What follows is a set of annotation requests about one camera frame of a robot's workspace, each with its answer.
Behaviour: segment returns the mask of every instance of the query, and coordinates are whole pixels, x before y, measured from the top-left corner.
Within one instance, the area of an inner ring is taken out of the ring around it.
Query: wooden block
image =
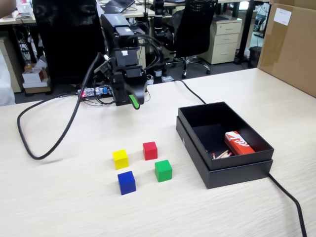
[[[128,156],[125,150],[113,152],[115,169],[123,169],[129,166]]]
[[[172,168],[168,160],[155,163],[155,174],[158,182],[172,179]]]
[[[136,191],[136,184],[132,171],[118,174],[118,184],[122,195]]]
[[[158,151],[155,142],[143,143],[143,153],[145,160],[157,159]]]

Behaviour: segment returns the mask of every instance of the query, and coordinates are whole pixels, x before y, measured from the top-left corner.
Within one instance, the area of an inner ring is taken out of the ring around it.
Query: computer
[[[135,0],[110,0],[104,6],[101,6],[101,8],[105,14],[116,14],[123,12],[134,3]]]

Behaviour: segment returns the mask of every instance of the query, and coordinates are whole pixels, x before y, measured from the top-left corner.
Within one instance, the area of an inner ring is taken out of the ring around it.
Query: black mesh chair back
[[[208,51],[210,26],[217,1],[186,0],[180,26],[174,37],[176,57],[193,56]]]
[[[34,15],[52,83],[82,83],[96,57],[105,54],[95,0],[33,0]]]

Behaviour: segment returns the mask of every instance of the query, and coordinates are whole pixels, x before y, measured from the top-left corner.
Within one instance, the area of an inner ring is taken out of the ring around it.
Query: red cube
[[[143,143],[143,152],[145,160],[158,158],[158,151],[155,142]]]

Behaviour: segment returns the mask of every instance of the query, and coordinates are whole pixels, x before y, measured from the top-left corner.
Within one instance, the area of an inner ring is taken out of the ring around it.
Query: black box
[[[237,131],[255,153],[214,160],[230,148],[225,133]],[[274,149],[225,102],[179,108],[177,132],[207,188],[268,176]]]

